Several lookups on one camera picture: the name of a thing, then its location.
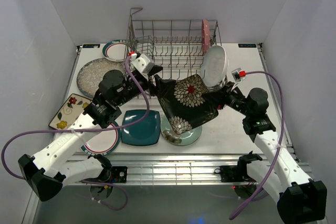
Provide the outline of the white oval plate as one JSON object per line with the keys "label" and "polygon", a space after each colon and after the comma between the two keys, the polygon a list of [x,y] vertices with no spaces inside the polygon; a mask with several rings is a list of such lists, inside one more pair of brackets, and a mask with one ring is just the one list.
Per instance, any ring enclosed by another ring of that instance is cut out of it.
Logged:
{"label": "white oval plate", "polygon": [[228,59],[220,45],[210,47],[204,55],[199,75],[207,87],[213,87],[225,79]]}

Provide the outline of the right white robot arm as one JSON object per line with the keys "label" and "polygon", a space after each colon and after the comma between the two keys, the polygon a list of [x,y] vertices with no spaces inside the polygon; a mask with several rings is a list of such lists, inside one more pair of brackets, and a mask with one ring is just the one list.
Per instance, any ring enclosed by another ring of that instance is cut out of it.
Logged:
{"label": "right white robot arm", "polygon": [[283,223],[308,223],[325,218],[327,188],[322,181],[313,180],[282,144],[282,133],[277,133],[267,115],[268,94],[253,88],[244,96],[232,82],[218,91],[202,95],[216,109],[228,106],[245,116],[243,129],[262,151],[270,165],[256,154],[239,158],[237,174],[242,180],[251,178],[258,183],[254,194],[265,190],[274,200]]}

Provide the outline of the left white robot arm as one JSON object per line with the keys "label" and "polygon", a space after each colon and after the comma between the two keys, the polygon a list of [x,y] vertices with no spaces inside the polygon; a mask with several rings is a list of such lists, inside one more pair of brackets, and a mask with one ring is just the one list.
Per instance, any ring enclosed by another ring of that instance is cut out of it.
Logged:
{"label": "left white robot arm", "polygon": [[119,107],[146,90],[154,89],[153,83],[138,70],[128,77],[119,70],[106,72],[92,102],[72,126],[41,151],[19,158],[22,176],[38,198],[48,201],[63,187],[86,179],[94,183],[110,182],[112,165],[102,154],[76,163],[67,160],[102,131],[121,129],[115,124],[122,113]]}

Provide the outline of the black floral square plate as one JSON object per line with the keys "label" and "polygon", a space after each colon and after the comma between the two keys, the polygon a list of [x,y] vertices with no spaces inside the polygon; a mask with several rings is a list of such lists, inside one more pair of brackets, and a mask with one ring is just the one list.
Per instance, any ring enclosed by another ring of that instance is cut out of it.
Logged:
{"label": "black floral square plate", "polygon": [[168,119],[178,116],[187,120],[194,129],[218,116],[218,110],[202,97],[207,92],[202,78],[194,74],[182,80],[173,80],[173,85],[158,101]]}

